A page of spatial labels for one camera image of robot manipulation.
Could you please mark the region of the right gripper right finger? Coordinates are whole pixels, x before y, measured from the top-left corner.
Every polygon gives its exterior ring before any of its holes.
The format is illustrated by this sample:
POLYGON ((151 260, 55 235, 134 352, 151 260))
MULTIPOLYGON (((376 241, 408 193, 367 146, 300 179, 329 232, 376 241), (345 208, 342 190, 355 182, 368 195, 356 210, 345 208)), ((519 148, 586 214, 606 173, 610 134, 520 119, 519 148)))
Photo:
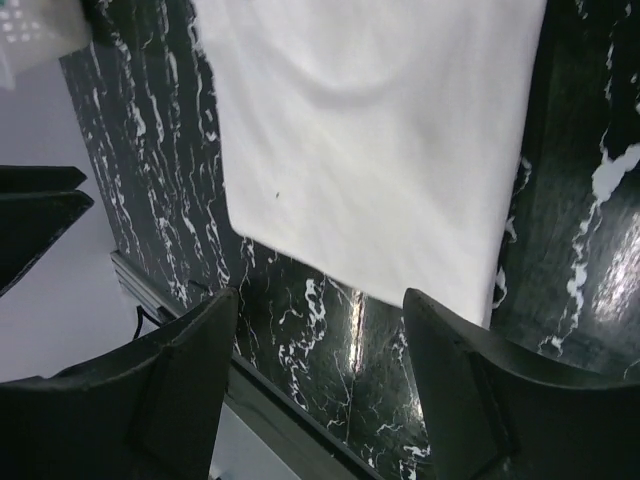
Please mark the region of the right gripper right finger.
POLYGON ((638 383, 541 356, 416 289, 403 317, 437 478, 638 478, 638 383))

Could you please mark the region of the white t shirt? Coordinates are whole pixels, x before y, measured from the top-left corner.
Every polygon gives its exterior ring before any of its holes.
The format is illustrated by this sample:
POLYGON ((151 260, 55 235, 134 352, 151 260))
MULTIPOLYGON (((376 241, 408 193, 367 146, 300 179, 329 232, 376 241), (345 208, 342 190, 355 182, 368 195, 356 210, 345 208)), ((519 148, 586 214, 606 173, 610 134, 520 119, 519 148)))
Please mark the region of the white t shirt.
POLYGON ((233 230, 487 326, 545 8, 196 2, 233 230))

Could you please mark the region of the white plastic basket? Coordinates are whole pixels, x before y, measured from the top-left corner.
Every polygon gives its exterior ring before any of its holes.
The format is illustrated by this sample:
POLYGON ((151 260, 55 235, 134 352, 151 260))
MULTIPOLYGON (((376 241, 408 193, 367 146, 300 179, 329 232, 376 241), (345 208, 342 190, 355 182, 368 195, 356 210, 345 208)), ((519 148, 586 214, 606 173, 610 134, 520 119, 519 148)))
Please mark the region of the white plastic basket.
POLYGON ((86 47, 91 29, 77 0, 1 2, 1 88, 34 66, 86 47))

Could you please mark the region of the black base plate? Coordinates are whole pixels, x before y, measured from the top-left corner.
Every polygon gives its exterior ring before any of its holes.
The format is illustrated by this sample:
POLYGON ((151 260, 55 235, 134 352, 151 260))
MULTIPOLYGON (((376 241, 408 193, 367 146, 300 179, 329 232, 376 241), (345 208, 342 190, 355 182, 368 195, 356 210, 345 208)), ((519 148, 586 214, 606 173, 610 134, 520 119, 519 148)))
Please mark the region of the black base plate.
POLYGON ((214 477, 380 477, 237 353, 232 356, 221 424, 225 439, 214 450, 214 477))

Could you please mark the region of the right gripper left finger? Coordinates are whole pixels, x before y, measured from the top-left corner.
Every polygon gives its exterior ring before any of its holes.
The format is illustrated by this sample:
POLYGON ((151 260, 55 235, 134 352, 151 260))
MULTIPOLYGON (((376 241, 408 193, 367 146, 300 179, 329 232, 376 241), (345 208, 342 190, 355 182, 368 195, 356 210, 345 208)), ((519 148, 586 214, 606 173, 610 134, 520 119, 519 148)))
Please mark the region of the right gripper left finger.
POLYGON ((4 479, 207 479, 239 295, 58 374, 1 385, 4 479))

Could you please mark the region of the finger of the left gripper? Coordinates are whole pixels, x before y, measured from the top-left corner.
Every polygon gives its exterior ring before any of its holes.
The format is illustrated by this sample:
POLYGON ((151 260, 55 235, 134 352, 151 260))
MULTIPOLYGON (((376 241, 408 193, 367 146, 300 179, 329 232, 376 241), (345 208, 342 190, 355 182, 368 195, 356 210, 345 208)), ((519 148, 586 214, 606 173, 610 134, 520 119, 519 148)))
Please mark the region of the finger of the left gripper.
POLYGON ((5 295, 92 206, 82 191, 1 195, 1 294, 5 295))
POLYGON ((72 191, 86 180, 73 166, 1 166, 2 193, 72 191))

